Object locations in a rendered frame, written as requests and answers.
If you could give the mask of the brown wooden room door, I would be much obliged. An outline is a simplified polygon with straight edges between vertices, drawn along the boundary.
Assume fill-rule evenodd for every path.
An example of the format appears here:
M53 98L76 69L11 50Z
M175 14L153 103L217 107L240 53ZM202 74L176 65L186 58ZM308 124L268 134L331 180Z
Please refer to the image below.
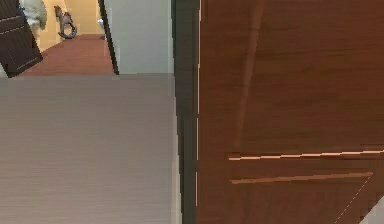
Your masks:
M384 0L171 0L183 224L384 224Z

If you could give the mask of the pale grey-green house plant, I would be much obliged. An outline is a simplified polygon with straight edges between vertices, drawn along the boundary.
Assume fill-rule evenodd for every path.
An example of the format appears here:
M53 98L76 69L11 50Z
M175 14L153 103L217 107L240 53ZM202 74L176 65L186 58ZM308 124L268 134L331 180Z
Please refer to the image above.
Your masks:
M47 23L47 9L44 0L19 0L19 4L34 37L39 37Z

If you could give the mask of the dark brown room door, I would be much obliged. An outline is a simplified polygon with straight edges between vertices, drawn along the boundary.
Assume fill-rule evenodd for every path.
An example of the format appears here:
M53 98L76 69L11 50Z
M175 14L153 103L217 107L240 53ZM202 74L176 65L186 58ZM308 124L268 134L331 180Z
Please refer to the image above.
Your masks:
M8 78L43 60L19 0L0 0L0 64Z

